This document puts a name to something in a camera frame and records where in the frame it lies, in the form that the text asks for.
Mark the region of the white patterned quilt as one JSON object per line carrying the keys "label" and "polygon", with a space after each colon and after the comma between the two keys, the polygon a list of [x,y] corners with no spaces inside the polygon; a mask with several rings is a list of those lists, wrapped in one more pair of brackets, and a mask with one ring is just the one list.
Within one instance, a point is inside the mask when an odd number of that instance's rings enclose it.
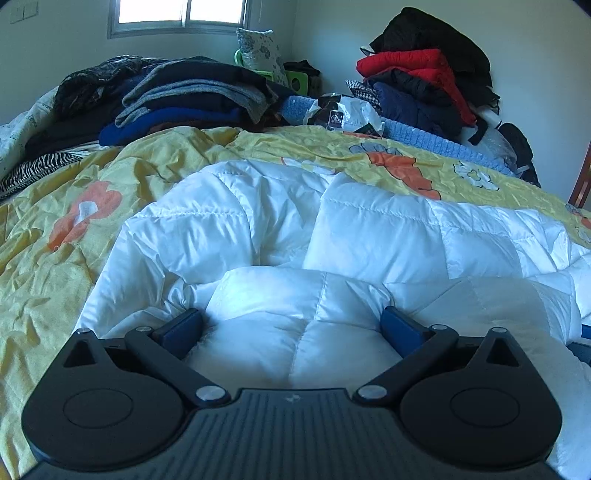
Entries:
{"label": "white patterned quilt", "polygon": [[31,106],[1,126],[0,179],[24,158],[26,143],[37,133],[47,128],[54,120],[54,103],[58,87],[54,87]]}

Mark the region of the light blue knitted blanket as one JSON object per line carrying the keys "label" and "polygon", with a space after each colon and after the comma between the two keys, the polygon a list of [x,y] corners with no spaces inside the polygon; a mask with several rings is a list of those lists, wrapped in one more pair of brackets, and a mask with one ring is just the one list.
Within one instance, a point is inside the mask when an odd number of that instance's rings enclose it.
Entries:
{"label": "light blue knitted blanket", "polygon": [[[308,109],[315,103],[315,99],[304,96],[291,95],[279,102],[277,112],[290,125],[301,125]],[[408,146],[417,147],[432,153],[471,162],[482,167],[495,170],[510,177],[516,175],[500,160],[489,158],[482,153],[464,145],[447,140],[443,137],[428,133],[421,129],[408,126],[398,121],[382,118],[384,122],[383,137]]]}

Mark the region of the wall light switch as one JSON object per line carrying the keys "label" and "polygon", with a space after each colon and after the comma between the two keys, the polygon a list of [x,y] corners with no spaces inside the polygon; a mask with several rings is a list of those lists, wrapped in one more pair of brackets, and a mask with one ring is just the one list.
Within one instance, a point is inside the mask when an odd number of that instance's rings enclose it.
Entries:
{"label": "wall light switch", "polygon": [[34,18],[39,14],[38,1],[9,1],[7,6],[10,24],[16,24]]}

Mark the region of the window with grey frame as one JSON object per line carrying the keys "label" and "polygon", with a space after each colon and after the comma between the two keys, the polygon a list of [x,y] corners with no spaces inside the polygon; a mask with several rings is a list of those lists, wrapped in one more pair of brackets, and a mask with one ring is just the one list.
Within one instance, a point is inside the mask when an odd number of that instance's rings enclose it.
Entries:
{"label": "window with grey frame", "polygon": [[108,36],[232,33],[245,27],[249,6],[245,0],[110,1]]}

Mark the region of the wooden door frame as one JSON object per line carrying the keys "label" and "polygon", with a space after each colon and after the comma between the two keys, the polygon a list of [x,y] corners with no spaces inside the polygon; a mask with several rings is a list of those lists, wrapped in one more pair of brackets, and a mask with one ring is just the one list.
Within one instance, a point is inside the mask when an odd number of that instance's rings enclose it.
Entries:
{"label": "wooden door frame", "polygon": [[576,208],[583,208],[590,194],[591,183],[591,145],[588,146],[585,159],[576,180],[568,203]]}

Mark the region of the yellow cartoon print bedspread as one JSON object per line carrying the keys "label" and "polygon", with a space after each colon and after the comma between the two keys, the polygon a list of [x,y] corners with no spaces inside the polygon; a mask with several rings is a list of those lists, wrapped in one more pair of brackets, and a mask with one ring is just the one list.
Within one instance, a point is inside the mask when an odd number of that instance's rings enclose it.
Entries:
{"label": "yellow cartoon print bedspread", "polygon": [[280,127],[176,127],[98,151],[1,208],[1,475],[34,464],[20,416],[70,334],[122,224],[207,166],[245,160],[324,168],[393,194],[513,210],[560,222],[590,251],[590,216],[520,179],[392,140]]}

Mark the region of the dark folded clothes stack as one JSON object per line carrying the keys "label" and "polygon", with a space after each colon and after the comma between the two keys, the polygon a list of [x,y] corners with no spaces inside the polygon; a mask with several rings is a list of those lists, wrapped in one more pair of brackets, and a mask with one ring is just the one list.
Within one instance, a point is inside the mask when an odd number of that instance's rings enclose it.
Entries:
{"label": "dark folded clothes stack", "polygon": [[163,124],[252,127],[294,92],[207,57],[118,56],[68,75],[48,126],[25,145],[33,160],[89,142],[122,146]]}

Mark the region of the floral patterned pillow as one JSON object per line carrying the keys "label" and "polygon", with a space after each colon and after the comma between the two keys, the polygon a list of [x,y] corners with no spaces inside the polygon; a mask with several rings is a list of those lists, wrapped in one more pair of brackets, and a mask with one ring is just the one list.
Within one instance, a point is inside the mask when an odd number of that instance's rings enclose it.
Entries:
{"label": "floral patterned pillow", "polygon": [[280,45],[273,30],[256,31],[238,28],[238,51],[242,66],[253,70],[269,72],[277,84],[288,86],[287,74],[280,55]]}

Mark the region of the white quilted down jacket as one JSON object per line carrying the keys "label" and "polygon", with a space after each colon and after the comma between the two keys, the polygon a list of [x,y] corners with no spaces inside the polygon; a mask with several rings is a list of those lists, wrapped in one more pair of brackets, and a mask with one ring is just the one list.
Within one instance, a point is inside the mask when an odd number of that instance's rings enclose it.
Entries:
{"label": "white quilted down jacket", "polygon": [[568,344],[590,319],[590,251],[534,210],[222,162],[122,224],[77,324],[114,338],[195,308],[188,365],[226,390],[353,391],[400,360],[389,306],[465,336],[508,329],[562,411],[550,464],[589,477],[590,369]]}

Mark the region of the zebra striped garment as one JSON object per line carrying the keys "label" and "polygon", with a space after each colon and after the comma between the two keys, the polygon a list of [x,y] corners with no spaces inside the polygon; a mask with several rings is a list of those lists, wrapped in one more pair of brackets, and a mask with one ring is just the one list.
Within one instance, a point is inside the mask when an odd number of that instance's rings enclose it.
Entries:
{"label": "zebra striped garment", "polygon": [[80,162],[97,150],[64,151],[47,153],[33,160],[21,162],[1,180],[0,201],[4,202],[38,180],[56,172],[62,167]]}

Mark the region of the black white plastic bag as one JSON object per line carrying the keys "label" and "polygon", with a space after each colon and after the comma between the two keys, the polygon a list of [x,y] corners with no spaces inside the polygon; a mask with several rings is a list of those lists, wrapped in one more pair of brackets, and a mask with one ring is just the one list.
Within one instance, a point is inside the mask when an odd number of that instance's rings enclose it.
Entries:
{"label": "black white plastic bag", "polygon": [[304,115],[304,125],[379,137],[385,131],[382,117],[369,102],[339,94],[315,100]]}

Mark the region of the red and black clothes pile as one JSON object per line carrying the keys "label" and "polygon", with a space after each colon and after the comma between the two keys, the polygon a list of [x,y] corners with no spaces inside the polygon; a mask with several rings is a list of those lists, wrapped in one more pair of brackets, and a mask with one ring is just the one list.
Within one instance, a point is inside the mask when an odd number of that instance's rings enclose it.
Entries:
{"label": "red and black clothes pile", "polygon": [[487,166],[538,185],[528,140],[498,117],[488,57],[451,25],[405,7],[363,48],[356,70],[349,90],[384,119],[459,144]]}

